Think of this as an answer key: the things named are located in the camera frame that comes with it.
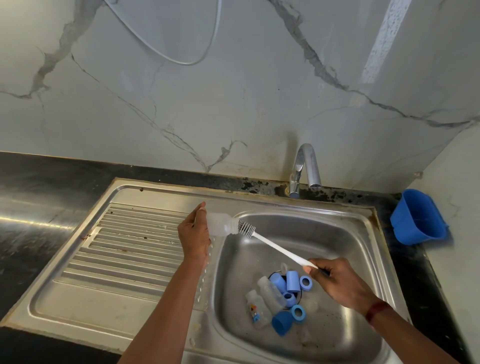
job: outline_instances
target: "sink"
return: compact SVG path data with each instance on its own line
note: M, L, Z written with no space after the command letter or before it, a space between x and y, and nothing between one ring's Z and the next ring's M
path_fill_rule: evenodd
M183 259L176 225L202 201L304 258L348 258L409 319L373 207L117 179L0 325L122 353ZM184 363L400 363L359 314L316 282L297 295L303 324L282 338L272 327L255 330L245 294L281 263L303 275L301 266L242 235L212 237L209 251Z
M346 257L355 271L380 293L368 247L345 228L309 218L288 215L243 215L256 232L302 257ZM220 254L214 300L216 318L222 327L250 345L266 352L298 360L371 363L378 356L381 338L363 317L333 301L314 282L310 292L297 297L307 310L307 320L294 325L284 336L272 329L255 330L245 319L245 294L257 288L261 276L269 276L288 262L301 267L256 238L230 235Z

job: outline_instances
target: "black countertop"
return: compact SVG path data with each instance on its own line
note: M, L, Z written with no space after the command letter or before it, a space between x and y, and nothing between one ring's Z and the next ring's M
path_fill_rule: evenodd
M114 178L285 195L284 182L0 152L0 317L28 289ZM374 206L413 325L462 364L471 363L421 245L405 246L389 217L397 195L325 187L301 198ZM116 363L117 354L0 328L1 363Z

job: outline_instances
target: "hand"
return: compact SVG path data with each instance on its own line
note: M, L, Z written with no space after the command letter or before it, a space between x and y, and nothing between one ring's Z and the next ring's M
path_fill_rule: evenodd
M355 273L346 258L309 260L317 267L328 270L330 276L312 267L303 267L303 270L342 306L352 308L365 316L374 303L381 301L368 284Z
M178 226L179 238L183 249L183 261L208 263L210 234L207 227L205 202L198 205Z

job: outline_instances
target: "faucet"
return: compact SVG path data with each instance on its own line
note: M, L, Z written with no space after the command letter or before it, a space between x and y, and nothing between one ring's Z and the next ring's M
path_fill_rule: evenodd
M292 173L290 174L290 183L288 185L288 195L293 198L300 197L300 176L303 166L307 165L308 187L322 187L320 173L318 171L317 158L313 146L304 143L300 146L295 158Z

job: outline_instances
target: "person's right arm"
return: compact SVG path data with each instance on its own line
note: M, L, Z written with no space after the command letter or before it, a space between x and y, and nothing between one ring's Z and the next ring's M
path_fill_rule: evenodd
M382 301L345 258L309 260L317 267L328 270L330 276L312 267L303 267L305 272L342 306L366 316L373 305ZM370 324L404 364L458 364L392 308L376 313Z

